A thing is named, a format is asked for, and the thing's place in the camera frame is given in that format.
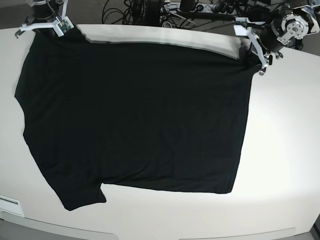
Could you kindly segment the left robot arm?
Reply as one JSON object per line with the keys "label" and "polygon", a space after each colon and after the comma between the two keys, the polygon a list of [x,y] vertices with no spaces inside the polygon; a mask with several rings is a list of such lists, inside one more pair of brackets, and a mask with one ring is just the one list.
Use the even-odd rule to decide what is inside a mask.
{"label": "left robot arm", "polygon": [[253,21],[250,28],[250,54],[272,64],[272,58],[282,59],[281,50],[294,42],[302,43],[308,35],[320,32],[320,2],[318,0],[287,0],[279,3],[264,18]]}

